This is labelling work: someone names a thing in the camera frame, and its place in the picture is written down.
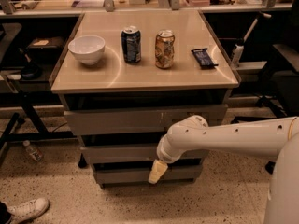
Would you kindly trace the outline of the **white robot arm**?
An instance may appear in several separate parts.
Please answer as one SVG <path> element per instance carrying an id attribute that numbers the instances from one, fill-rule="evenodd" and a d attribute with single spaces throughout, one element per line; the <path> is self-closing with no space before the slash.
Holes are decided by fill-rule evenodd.
<path id="1" fill-rule="evenodd" d="M 191 150 L 218 150 L 275 160 L 297 134 L 297 117 L 209 126 L 203 117 L 194 115 L 173 124 L 160 139 L 149 182 L 156 184 L 170 163 Z"/>

